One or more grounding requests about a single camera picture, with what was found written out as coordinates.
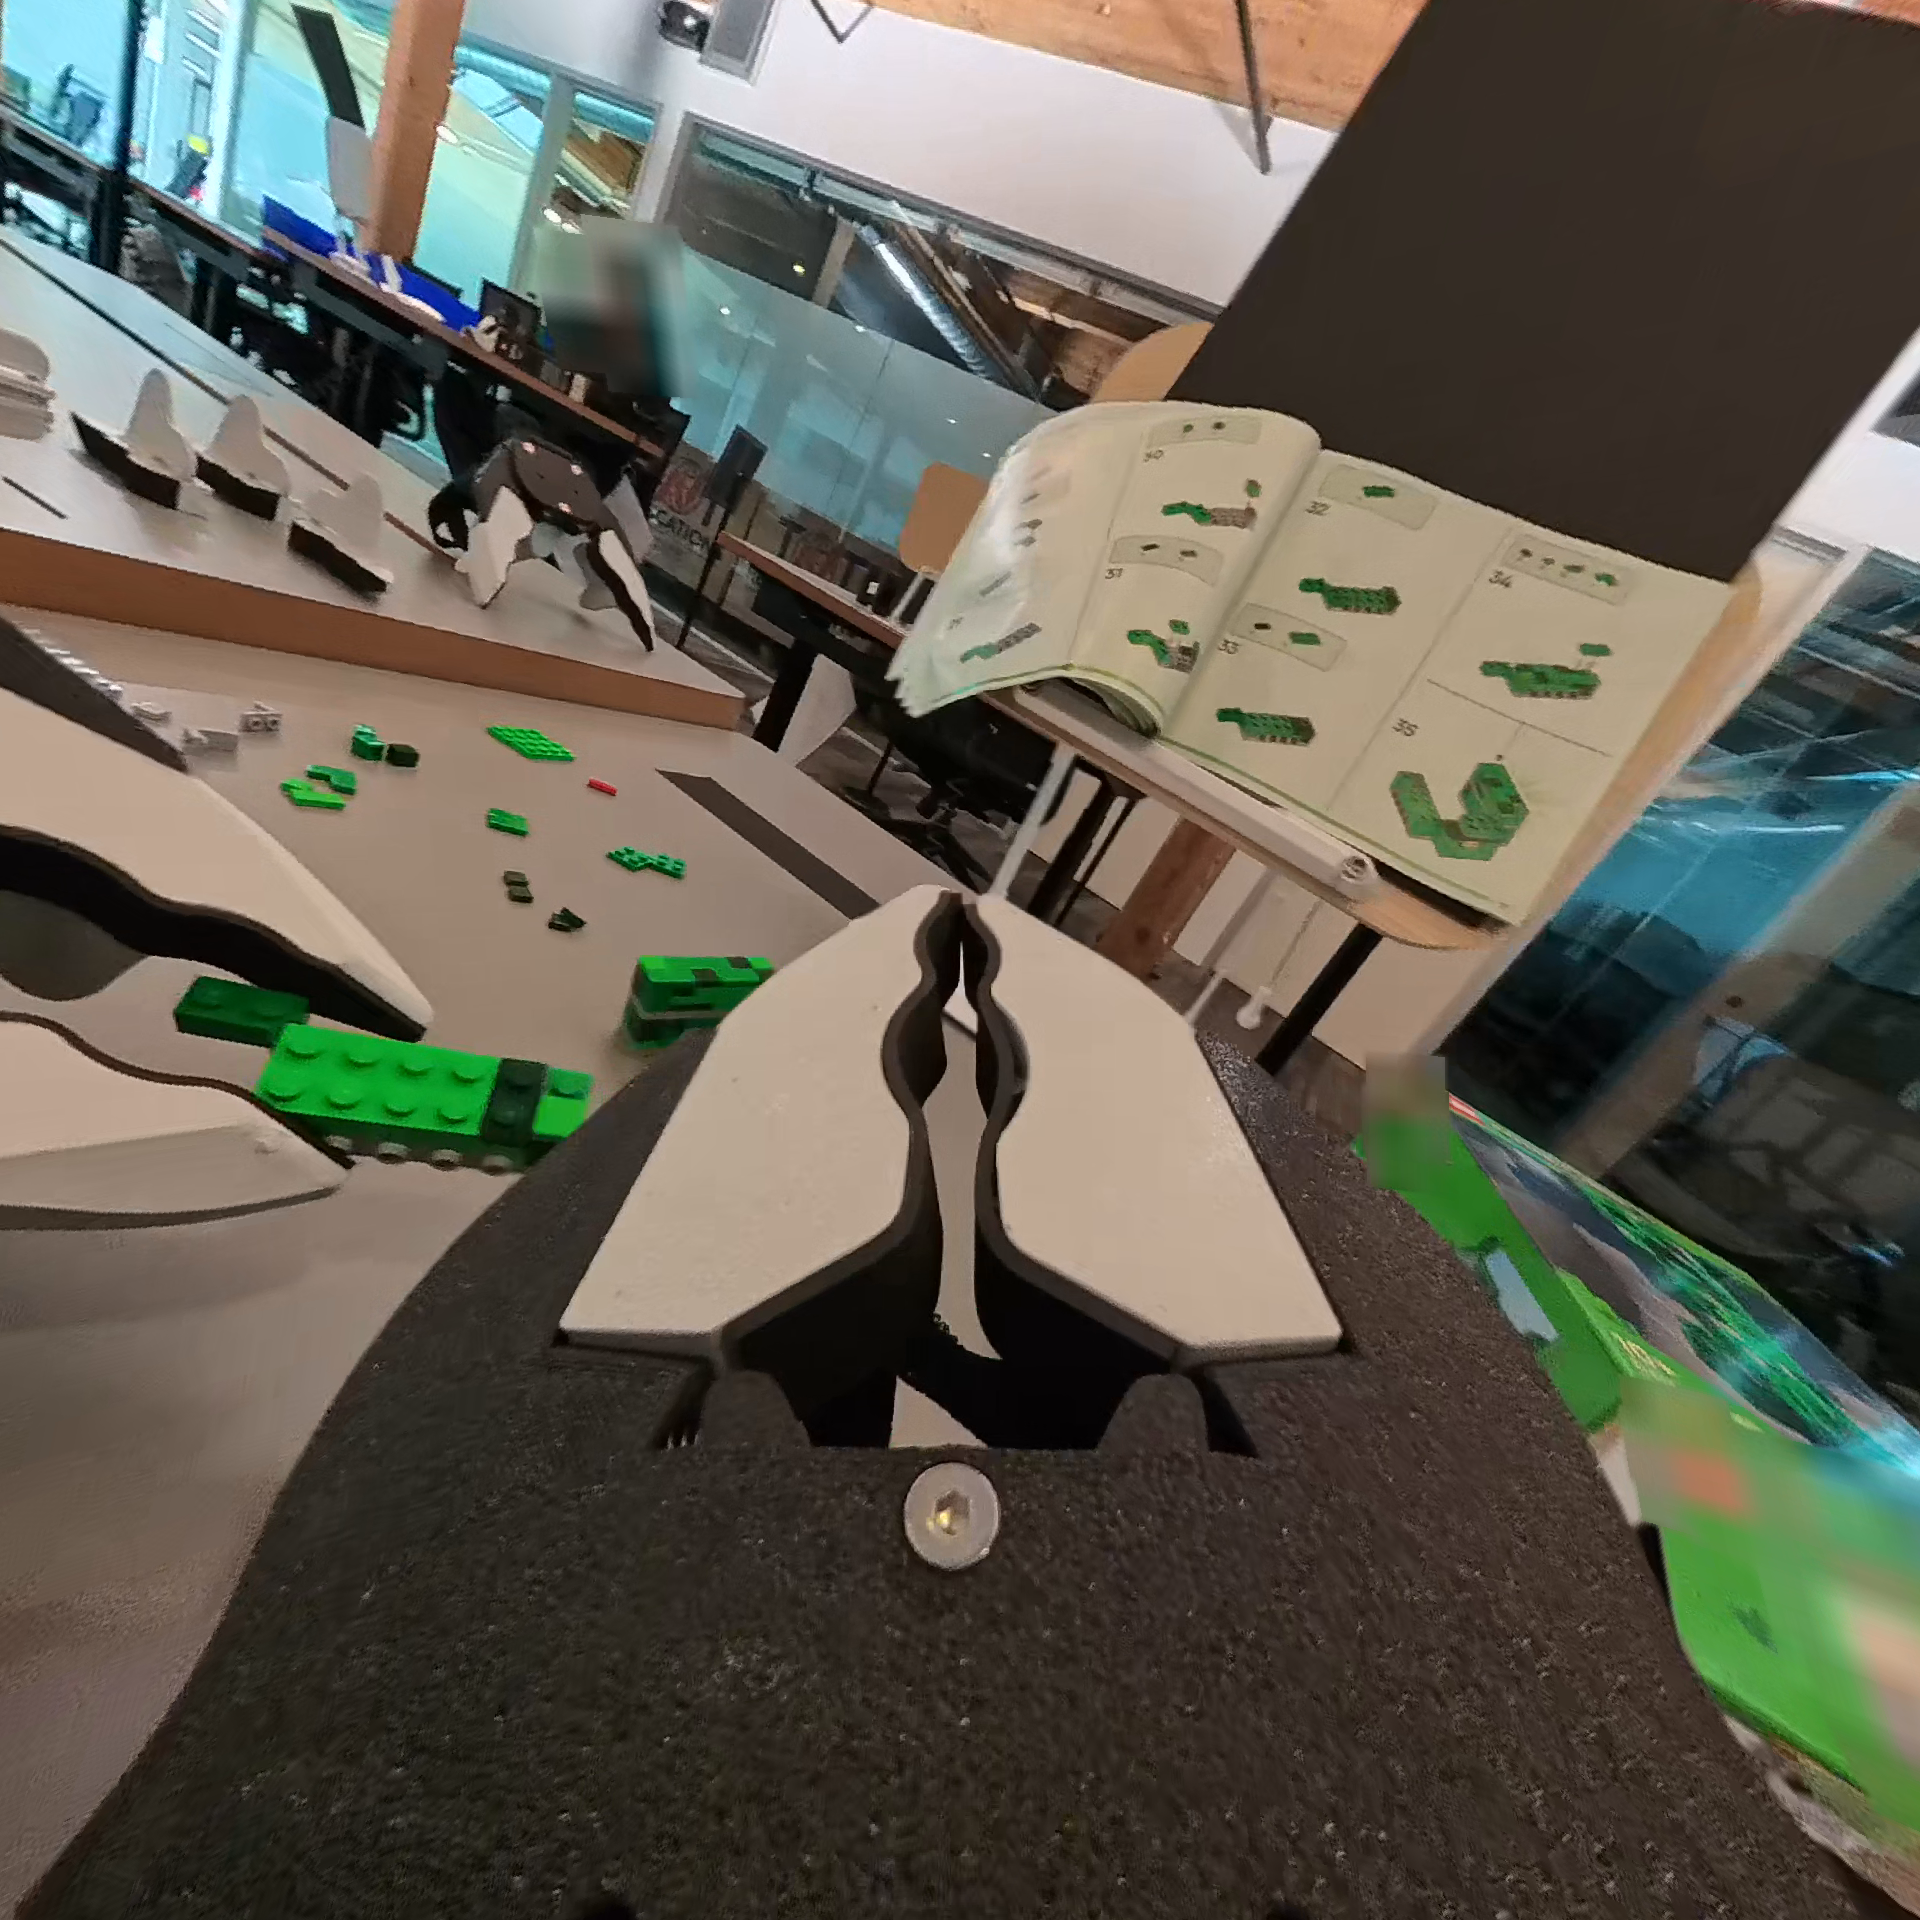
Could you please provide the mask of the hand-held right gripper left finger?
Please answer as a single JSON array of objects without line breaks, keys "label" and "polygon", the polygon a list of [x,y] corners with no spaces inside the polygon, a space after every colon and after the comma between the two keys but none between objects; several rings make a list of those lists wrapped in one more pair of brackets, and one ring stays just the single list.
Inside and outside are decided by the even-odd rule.
[{"label": "hand-held right gripper left finger", "polygon": [[944,1280],[923,1105],[958,964],[964,902],[920,884],[729,1011],[558,1337],[758,1372],[817,1447],[888,1447]]}]

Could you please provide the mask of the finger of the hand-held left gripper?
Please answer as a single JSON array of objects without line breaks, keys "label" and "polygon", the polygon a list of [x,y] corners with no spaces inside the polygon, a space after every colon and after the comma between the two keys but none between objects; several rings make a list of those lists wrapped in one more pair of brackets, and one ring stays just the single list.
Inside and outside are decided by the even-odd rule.
[{"label": "finger of the hand-held left gripper", "polygon": [[175,1226],[315,1200],[349,1156],[248,1091],[107,1057],[2,1015],[2,1226]]},{"label": "finger of the hand-held left gripper", "polygon": [[2,902],[413,1041],[434,1011],[294,851],[187,767],[2,691]]}]

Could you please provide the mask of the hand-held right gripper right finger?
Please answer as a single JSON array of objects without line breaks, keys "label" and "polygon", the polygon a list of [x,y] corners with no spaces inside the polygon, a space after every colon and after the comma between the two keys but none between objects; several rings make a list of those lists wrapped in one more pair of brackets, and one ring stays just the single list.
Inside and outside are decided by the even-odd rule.
[{"label": "hand-held right gripper right finger", "polygon": [[964,1423],[1097,1447],[1125,1392],[1337,1352],[1342,1322],[1191,1027],[999,902],[964,917],[981,1133]]}]

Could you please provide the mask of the green and grey brick assembly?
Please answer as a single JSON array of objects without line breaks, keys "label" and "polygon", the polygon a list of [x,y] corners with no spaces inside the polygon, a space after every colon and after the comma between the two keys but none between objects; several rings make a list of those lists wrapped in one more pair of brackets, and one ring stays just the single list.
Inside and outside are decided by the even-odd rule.
[{"label": "green and grey brick assembly", "polygon": [[175,1033],[268,1051],[250,1095],[303,1135],[375,1162],[526,1173],[585,1126],[586,1070],[310,1022],[301,996],[195,977]]}]

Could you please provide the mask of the grey desk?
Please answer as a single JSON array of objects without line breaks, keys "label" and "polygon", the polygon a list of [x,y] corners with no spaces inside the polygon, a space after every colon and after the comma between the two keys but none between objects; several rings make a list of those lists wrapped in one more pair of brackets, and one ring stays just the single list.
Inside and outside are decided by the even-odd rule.
[{"label": "grey desk", "polygon": [[[429,1041],[593,1075],[642,1068],[617,1035],[640,952],[791,964],[932,869],[739,731],[490,696],[324,660],[20,611],[125,682],[268,702],[277,737],[205,781],[274,834],[426,996]],[[355,767],[349,810],[277,781],[349,763],[375,726],[419,771]],[[526,763],[486,726],[531,726],[575,763]],[[609,781],[607,799],[585,786]],[[526,841],[484,810],[527,817]],[[626,874],[605,851],[686,857]],[[508,903],[523,869],[537,903]],[[551,930],[572,903],[586,928]],[[263,1512],[396,1306],[507,1177],[360,1167],[287,1210],[128,1235],[2,1235],[2,1918],[77,1836],[179,1694]]]}]

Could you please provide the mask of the green checkered brick assembly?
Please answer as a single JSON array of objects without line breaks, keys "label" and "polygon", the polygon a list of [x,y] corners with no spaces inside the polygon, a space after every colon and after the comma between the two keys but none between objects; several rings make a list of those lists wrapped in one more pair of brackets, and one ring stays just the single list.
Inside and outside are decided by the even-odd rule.
[{"label": "green checkered brick assembly", "polygon": [[776,965],[764,957],[642,952],[621,1009],[621,1033],[640,1051],[665,1047],[718,1025],[773,972]]}]

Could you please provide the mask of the scattered small green bricks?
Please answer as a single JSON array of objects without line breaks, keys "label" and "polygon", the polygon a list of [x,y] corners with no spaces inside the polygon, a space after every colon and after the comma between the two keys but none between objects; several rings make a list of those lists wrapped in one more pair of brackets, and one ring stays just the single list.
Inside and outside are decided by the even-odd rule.
[{"label": "scattered small green bricks", "polygon": [[[310,810],[310,813],[342,813],[349,810],[349,802],[355,799],[363,776],[355,767],[396,767],[396,771],[419,771],[420,763],[420,748],[413,742],[401,742],[401,737],[386,737],[375,726],[355,726],[349,731],[349,763],[329,763],[329,762],[305,762],[301,771],[294,771],[291,776],[277,781],[281,795],[297,807],[297,810]],[[526,841],[531,834],[531,822],[526,813],[519,813],[517,807],[497,807],[490,802],[484,810],[484,829],[497,834],[497,835],[508,835],[517,841]],[[686,878],[686,857],[682,856],[668,856],[668,851],[649,851],[649,848],[635,848],[635,846],[613,846],[605,851],[605,857],[626,873],[626,874],[659,874],[659,878],[673,878],[682,881]],[[537,903],[534,897],[534,884],[523,869],[502,869],[499,873],[499,893],[508,903]],[[576,914],[572,903],[554,903],[548,911],[546,922],[551,930],[562,933],[575,933],[582,928],[586,928],[585,914]]]}]

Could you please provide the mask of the black and white spare gripper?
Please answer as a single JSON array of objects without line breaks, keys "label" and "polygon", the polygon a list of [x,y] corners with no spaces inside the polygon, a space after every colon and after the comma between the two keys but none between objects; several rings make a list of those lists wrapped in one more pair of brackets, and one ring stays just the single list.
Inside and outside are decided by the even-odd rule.
[{"label": "black and white spare gripper", "polygon": [[449,478],[425,518],[477,606],[499,598],[517,566],[537,561],[576,584],[582,611],[621,611],[651,653],[657,611],[642,581],[651,527],[629,478],[605,494],[566,447],[513,433],[478,466]]}]

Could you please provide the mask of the blue storage bins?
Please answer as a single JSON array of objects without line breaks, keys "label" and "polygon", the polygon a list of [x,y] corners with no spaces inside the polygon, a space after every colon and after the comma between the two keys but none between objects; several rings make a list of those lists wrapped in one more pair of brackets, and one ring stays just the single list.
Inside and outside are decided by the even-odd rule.
[{"label": "blue storage bins", "polygon": [[261,195],[261,244],[269,251],[310,251],[315,261],[331,264],[340,273],[365,280],[368,287],[396,298],[411,300],[413,308],[426,308],[443,324],[464,325],[464,313],[469,313],[460,291],[439,284],[429,273],[413,270],[404,261],[396,261],[383,251],[360,251],[352,241],[335,235],[331,229],[310,223],[294,207],[277,203],[274,195]]}]

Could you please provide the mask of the green toy set box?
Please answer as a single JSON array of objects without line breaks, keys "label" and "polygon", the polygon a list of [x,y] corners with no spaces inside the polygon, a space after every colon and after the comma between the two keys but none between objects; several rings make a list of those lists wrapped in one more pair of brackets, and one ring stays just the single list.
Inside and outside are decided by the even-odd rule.
[{"label": "green toy set box", "polygon": [[1527,1343],[1775,1799],[1916,1907],[1916,1423],[1430,1056],[1373,1057],[1355,1149]]}]

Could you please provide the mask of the brick instruction booklet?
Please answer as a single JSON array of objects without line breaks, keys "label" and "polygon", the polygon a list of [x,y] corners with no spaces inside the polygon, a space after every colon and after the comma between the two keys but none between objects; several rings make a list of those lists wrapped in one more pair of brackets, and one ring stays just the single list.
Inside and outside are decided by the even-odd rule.
[{"label": "brick instruction booklet", "polygon": [[1730,593],[1324,449],[1276,411],[1103,400],[1002,456],[888,679],[908,714],[1075,682],[1170,755],[1522,924]]}]

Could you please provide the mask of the wooden pillar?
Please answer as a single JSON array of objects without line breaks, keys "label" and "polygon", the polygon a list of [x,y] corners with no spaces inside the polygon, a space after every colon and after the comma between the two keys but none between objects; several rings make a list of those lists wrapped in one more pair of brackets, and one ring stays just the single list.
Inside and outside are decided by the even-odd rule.
[{"label": "wooden pillar", "polygon": [[411,257],[465,4],[396,4],[372,129],[363,249]]}]

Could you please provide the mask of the black flat panel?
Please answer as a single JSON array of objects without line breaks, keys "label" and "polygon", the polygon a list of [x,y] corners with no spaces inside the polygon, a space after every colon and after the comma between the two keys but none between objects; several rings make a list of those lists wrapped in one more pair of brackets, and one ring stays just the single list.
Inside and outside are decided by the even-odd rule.
[{"label": "black flat panel", "polygon": [[1912,332],[1912,23],[1425,4],[1172,397],[1733,581]]}]

